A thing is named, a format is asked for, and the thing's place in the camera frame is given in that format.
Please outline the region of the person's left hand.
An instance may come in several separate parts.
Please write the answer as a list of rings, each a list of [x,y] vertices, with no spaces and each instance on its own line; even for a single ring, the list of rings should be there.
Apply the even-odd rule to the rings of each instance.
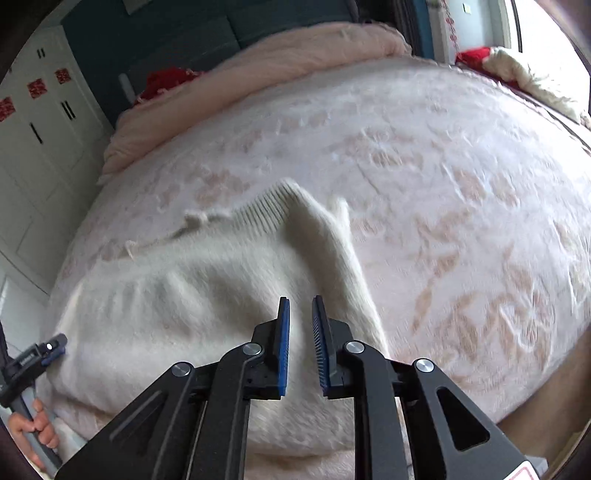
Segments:
[[[41,471],[45,471],[45,465],[37,453],[34,452],[30,442],[26,439],[25,433],[37,433],[39,442],[51,450],[59,445],[59,437],[45,411],[43,403],[35,399],[32,403],[35,415],[28,420],[20,413],[12,413],[8,419],[8,429],[12,434],[21,452]]]

